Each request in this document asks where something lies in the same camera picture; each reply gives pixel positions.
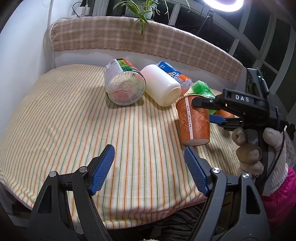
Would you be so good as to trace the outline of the right gloved hand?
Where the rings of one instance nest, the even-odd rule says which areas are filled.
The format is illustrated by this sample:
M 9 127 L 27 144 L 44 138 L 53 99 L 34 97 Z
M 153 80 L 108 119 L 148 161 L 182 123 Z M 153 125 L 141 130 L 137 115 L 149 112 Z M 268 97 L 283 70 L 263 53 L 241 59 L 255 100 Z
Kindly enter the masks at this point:
M 236 128 L 232 132 L 232 139 L 239 148 L 236 150 L 236 156 L 239 160 L 237 174 L 248 173 L 251 177 L 258 177 L 263 173 L 264 166 L 260 162 L 262 158 L 262 149 L 253 143 L 248 142 L 248 132 L 242 128 Z M 272 128 L 266 128 L 263 132 L 263 140 L 274 148 L 275 157 L 278 161 L 265 183 L 263 190 L 264 196 L 270 196 L 275 193 L 285 179 L 288 177 L 287 151 L 283 135 Z

